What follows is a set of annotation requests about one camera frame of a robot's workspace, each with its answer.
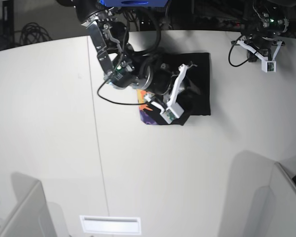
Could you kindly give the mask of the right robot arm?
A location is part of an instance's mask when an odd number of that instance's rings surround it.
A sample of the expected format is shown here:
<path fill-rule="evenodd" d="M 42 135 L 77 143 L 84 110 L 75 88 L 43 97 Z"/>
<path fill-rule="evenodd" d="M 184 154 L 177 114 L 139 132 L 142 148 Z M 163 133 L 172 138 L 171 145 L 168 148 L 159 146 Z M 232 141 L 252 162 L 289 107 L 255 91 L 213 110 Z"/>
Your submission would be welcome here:
<path fill-rule="evenodd" d="M 128 15 L 131 7 L 107 7 L 98 0 L 74 0 L 73 6 L 81 25 L 87 30 L 104 73 L 103 84 L 116 89 L 132 87 L 145 91 L 142 102 L 125 103 L 99 97 L 124 106 L 153 105 L 161 112 L 192 113 L 194 96 L 187 72 L 195 64 L 179 62 L 179 55 L 167 53 L 161 43 L 161 27 L 151 11 L 139 7 L 155 27 L 155 40 L 143 50 L 135 50 L 129 42 L 130 19 L 123 23 L 116 15 Z"/>

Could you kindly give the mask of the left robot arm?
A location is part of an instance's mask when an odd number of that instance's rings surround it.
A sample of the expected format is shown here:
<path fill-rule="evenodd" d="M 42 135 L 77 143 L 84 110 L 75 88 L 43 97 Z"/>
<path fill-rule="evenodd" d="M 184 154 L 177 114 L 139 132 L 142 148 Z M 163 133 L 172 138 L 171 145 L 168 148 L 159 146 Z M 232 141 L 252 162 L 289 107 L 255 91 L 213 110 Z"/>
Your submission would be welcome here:
<path fill-rule="evenodd" d="M 262 56 L 271 59 L 271 47 L 277 37 L 288 30 L 289 20 L 281 7 L 267 0 L 249 0 L 245 3 L 240 33 L 246 44 Z"/>

